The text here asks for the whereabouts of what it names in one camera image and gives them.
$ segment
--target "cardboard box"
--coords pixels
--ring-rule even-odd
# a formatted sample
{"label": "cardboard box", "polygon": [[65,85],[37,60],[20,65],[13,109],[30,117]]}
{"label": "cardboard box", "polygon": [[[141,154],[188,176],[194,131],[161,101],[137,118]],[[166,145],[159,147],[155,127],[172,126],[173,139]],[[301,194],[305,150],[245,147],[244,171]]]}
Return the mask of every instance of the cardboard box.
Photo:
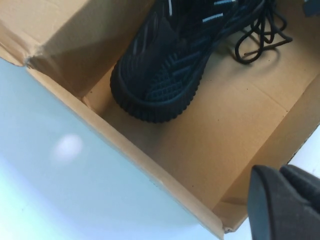
{"label": "cardboard box", "polygon": [[[294,42],[241,65],[211,56],[190,107],[165,124],[113,100],[110,70],[153,0],[0,0],[0,56],[42,85],[169,192],[215,235],[246,218],[250,169],[286,164],[320,123],[320,18],[279,1]],[[256,49],[248,39],[243,52]]]}

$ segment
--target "shoelace aglet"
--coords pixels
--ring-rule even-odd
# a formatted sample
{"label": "shoelace aglet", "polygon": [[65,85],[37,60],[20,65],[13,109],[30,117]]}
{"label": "shoelace aglet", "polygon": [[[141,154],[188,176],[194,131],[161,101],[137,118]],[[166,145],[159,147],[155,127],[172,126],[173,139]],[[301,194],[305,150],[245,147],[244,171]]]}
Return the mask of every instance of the shoelace aglet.
{"label": "shoelace aglet", "polygon": [[251,55],[253,55],[253,54],[257,54],[258,52],[259,52],[259,50],[254,50],[254,51],[246,52],[246,53],[244,54],[244,57],[249,57],[249,56],[251,56]]}

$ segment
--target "white surface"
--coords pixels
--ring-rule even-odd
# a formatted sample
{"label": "white surface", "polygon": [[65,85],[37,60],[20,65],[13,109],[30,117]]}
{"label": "white surface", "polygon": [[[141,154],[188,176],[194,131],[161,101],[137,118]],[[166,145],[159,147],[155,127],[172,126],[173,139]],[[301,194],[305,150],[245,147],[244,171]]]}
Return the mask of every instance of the white surface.
{"label": "white surface", "polygon": [[[32,79],[0,59],[2,240],[215,240]],[[320,176],[318,129],[292,163]],[[226,240],[251,239],[249,222]]]}

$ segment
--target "box flap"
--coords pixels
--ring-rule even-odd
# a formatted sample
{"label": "box flap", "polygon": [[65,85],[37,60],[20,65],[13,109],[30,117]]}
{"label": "box flap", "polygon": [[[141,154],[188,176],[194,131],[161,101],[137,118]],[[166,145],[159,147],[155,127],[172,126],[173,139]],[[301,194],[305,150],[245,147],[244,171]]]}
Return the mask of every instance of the box flap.
{"label": "box flap", "polygon": [[0,0],[0,57],[27,64],[88,0]]}

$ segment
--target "cardboard corner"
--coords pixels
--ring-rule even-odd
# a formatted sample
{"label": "cardboard corner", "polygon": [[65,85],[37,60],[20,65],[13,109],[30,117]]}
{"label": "cardboard corner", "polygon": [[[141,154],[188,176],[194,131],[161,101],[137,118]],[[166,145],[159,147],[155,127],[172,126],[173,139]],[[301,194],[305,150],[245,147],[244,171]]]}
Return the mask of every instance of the cardboard corner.
{"label": "cardboard corner", "polygon": [[266,165],[276,169],[288,163],[320,123],[320,75],[309,84],[300,99],[226,191],[213,212],[225,228],[236,230],[247,215],[251,169]]}

